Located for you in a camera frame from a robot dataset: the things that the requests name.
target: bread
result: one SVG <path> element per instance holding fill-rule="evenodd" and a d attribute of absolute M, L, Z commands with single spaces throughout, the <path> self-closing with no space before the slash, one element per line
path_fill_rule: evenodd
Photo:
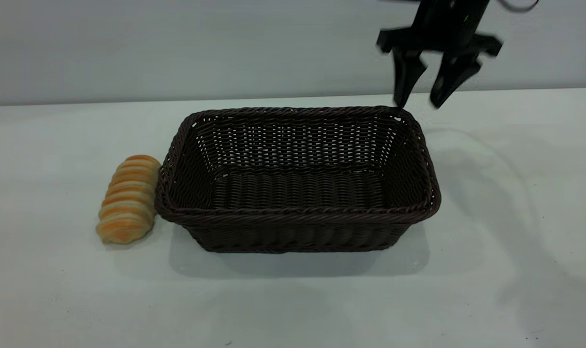
<path fill-rule="evenodd" d="M 103 243 L 131 243 L 152 229 L 159 168 L 147 155 L 128 157 L 117 167 L 98 214 L 96 232 Z"/>

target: white wall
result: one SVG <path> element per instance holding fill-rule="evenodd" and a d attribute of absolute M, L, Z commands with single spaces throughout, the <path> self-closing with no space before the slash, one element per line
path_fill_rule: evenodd
<path fill-rule="evenodd" d="M 530 0 L 512 0 L 527 3 Z M 390 93 L 382 27 L 417 4 L 377 0 L 0 0 L 0 104 Z M 515 15 L 464 88 L 586 86 L 586 0 Z M 417 86 L 429 90 L 439 57 Z"/>

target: white table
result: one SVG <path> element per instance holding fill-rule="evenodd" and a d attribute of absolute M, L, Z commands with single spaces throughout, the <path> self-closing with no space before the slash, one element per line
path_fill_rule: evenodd
<path fill-rule="evenodd" d="M 219 255 L 159 219 L 94 231 L 114 169 L 207 108 L 387 95 L 0 107 L 0 348 L 586 348 L 586 89 L 413 95 L 443 192 L 387 251 Z"/>

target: cable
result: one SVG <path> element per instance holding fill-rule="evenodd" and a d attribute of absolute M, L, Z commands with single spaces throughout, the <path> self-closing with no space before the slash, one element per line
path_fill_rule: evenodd
<path fill-rule="evenodd" d="M 533 4 L 531 4 L 529 6 L 519 7 L 519 6 L 514 6 L 514 5 L 510 4 L 508 2 L 508 0 L 498 0 L 498 1 L 503 6 L 503 8 L 507 9 L 511 13 L 528 13 L 529 11 L 534 9 L 534 7 L 536 7 L 536 5 L 538 5 L 538 2 L 540 2 L 540 0 L 536 0 L 536 2 L 534 2 Z"/>

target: brown wicker basket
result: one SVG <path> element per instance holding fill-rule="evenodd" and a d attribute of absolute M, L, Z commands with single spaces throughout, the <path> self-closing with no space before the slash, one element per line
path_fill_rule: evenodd
<path fill-rule="evenodd" d="M 388 106 L 243 108 L 183 121 L 156 210 L 208 251 L 369 251 L 439 208 L 415 119 Z"/>

